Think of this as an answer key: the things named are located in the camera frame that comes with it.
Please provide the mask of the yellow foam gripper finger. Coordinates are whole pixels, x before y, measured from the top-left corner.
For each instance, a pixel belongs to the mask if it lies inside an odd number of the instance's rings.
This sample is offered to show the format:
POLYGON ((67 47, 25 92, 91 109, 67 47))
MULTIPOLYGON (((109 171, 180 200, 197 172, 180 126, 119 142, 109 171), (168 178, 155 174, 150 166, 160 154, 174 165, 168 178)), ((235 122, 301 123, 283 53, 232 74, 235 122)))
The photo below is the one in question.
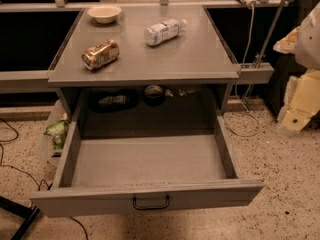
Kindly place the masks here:
POLYGON ((282 54, 294 54, 298 37, 299 27, 294 28, 284 38, 277 41, 273 46, 273 50, 282 54))
POLYGON ((291 76, 277 118, 277 133, 283 137, 297 135, 319 111, 320 71, 309 69, 300 77, 291 76))

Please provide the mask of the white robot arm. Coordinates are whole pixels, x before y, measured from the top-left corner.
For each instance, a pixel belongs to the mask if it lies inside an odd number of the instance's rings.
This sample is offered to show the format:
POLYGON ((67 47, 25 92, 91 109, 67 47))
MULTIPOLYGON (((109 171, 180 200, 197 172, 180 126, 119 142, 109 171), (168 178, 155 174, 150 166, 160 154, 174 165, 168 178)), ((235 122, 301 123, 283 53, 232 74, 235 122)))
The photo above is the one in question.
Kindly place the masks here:
POLYGON ((307 69, 300 77, 290 77, 284 106, 278 121, 280 136, 298 134, 320 111, 320 2, 302 23, 277 41, 273 50, 294 54, 295 61, 307 69))

